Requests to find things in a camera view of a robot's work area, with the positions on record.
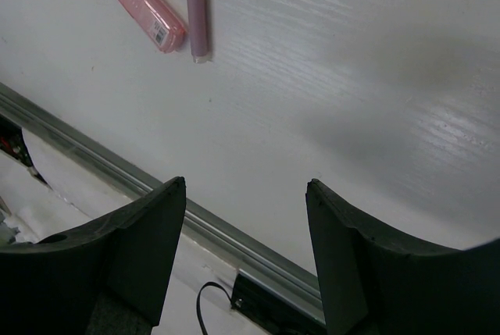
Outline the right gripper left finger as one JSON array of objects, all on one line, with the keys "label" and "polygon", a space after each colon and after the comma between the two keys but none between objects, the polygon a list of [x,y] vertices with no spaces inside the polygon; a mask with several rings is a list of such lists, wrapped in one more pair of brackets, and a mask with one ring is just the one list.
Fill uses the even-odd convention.
[{"label": "right gripper left finger", "polygon": [[186,208],[178,176],[81,226],[1,249],[4,334],[149,334]]}]

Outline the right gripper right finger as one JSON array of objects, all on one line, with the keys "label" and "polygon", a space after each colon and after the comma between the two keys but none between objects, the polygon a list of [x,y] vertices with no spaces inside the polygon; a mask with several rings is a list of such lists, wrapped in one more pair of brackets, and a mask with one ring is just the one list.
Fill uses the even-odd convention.
[{"label": "right gripper right finger", "polygon": [[305,197],[329,334],[498,333],[498,241],[458,250],[419,239],[319,180]]}]

